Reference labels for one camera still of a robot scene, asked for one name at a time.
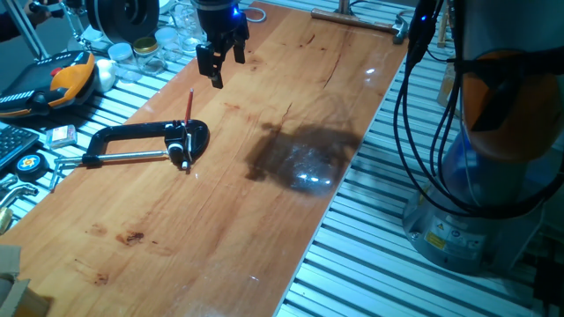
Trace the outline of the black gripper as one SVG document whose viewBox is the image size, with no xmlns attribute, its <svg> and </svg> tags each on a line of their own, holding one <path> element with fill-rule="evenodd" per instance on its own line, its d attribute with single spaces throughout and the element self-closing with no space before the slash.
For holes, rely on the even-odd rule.
<svg viewBox="0 0 564 317">
<path fill-rule="evenodd" d="M 246 62 L 245 47 L 249 39 L 246 15 L 238 0 L 193 0 L 192 4 L 207 36 L 206 43 L 196 48 L 199 72 L 211 80 L 214 88 L 222 89 L 222 53 L 232 48 L 234 60 L 240 64 Z"/>
</svg>

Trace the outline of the person hand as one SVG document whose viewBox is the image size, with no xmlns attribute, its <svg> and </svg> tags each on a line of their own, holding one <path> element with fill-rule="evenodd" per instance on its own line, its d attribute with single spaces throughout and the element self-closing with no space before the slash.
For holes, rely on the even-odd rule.
<svg viewBox="0 0 564 317">
<path fill-rule="evenodd" d="M 32 3 L 33 0 L 27 1 L 27 3 L 24 5 L 24 12 L 33 26 L 40 25 L 51 17 L 51 13 L 49 11 L 44 11 L 41 9 L 38 9 L 37 11 L 32 11 L 30 9 Z"/>
</svg>

